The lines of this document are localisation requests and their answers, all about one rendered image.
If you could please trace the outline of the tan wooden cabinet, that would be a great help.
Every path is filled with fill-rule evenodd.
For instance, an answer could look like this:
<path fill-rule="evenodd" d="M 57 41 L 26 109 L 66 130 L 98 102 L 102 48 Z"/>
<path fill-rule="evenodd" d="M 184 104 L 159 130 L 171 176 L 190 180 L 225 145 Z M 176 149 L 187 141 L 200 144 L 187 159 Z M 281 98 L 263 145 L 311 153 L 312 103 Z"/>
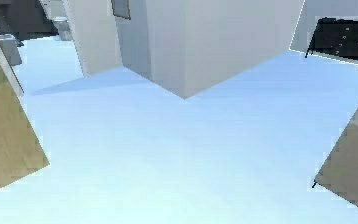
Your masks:
<path fill-rule="evenodd" d="M 20 103 L 22 95 L 0 44 L 0 189 L 50 164 Z"/>

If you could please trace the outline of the grey trash can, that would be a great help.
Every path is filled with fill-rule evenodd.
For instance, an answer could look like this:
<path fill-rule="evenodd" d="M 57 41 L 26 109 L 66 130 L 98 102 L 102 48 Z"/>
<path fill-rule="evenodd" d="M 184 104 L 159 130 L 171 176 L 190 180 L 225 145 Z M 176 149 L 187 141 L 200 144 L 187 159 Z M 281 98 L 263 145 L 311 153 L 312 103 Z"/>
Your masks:
<path fill-rule="evenodd" d="M 66 17 L 54 17 L 52 19 L 52 22 L 56 27 L 58 35 L 62 41 L 73 40 L 68 19 Z"/>

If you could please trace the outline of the tan cupboard with black leg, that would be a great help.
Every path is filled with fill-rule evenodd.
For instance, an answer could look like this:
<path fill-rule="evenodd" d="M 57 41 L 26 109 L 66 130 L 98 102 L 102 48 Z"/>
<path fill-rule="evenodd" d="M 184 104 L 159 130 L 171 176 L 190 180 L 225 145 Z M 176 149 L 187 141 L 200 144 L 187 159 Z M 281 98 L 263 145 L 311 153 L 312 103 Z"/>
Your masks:
<path fill-rule="evenodd" d="M 314 177 L 316 184 L 358 207 L 358 108 Z"/>

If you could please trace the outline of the grey box-shaped furniture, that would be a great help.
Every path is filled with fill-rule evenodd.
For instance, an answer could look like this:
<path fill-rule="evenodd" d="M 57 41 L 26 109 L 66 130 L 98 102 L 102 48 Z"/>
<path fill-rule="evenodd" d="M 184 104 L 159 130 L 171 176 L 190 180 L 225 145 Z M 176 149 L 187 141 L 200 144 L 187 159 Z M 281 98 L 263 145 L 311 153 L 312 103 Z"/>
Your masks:
<path fill-rule="evenodd" d="M 0 35 L 0 46 L 7 61 L 11 66 L 17 66 L 22 63 L 21 56 L 18 50 L 18 42 L 11 34 Z"/>

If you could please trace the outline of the black chest of drawers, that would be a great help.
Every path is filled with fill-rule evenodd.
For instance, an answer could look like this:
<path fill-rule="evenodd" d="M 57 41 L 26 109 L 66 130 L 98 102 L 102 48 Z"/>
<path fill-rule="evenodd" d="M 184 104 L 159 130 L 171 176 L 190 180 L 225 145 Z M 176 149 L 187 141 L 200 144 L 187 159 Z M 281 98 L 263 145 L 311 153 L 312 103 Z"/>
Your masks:
<path fill-rule="evenodd" d="M 358 61 L 358 21 L 320 18 L 305 56 L 314 52 Z"/>

